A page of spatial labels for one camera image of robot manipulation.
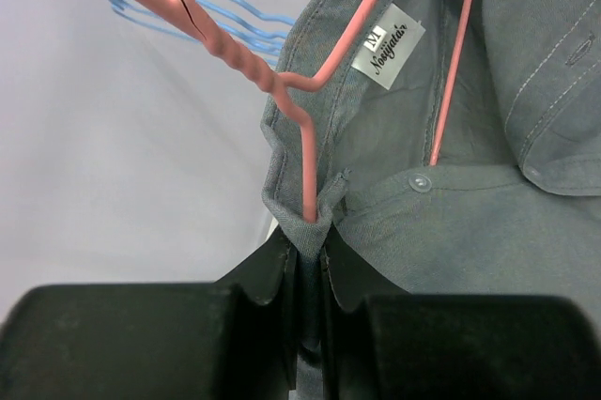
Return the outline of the pink wire hanger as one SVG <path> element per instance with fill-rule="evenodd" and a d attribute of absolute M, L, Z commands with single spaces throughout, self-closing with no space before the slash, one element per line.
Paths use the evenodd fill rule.
<path fill-rule="evenodd" d="M 300 127 L 302 168 L 302 217 L 308 223 L 317 220 L 317 148 L 316 128 L 310 114 L 290 98 L 290 88 L 315 93 L 321 90 L 343 61 L 358 52 L 358 44 L 367 38 L 366 23 L 378 0 L 362 0 L 330 54 L 311 77 L 273 70 L 267 62 L 234 40 L 196 0 L 134 0 L 159 15 L 178 30 L 199 41 L 206 51 L 221 59 L 275 100 L 277 108 Z"/>

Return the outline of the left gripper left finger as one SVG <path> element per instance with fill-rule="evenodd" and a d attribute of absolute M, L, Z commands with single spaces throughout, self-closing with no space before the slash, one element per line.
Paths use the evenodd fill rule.
<path fill-rule="evenodd" d="M 298 253 L 281 231 L 213 283 L 44 285 L 1 329 L 5 399 L 285 399 Z"/>

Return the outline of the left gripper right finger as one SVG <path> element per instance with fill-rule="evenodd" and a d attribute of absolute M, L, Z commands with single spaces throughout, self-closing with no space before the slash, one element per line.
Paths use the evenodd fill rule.
<path fill-rule="evenodd" d="M 328 399 L 596 399 L 600 346 L 553 296 L 410 294 L 345 241 L 321 250 Z"/>

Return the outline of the grey button-up shirt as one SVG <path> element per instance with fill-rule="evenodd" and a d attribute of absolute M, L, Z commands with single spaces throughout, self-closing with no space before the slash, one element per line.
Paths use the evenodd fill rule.
<path fill-rule="evenodd" d="M 412 293 L 552 293 L 600 317 L 600 0 L 378 0 L 424 26 L 384 88 L 345 59 L 293 92 L 316 126 L 318 219 L 301 217 L 298 126 L 269 100 L 263 201 L 300 253 L 299 368 L 316 372 L 318 253 L 336 228 Z"/>

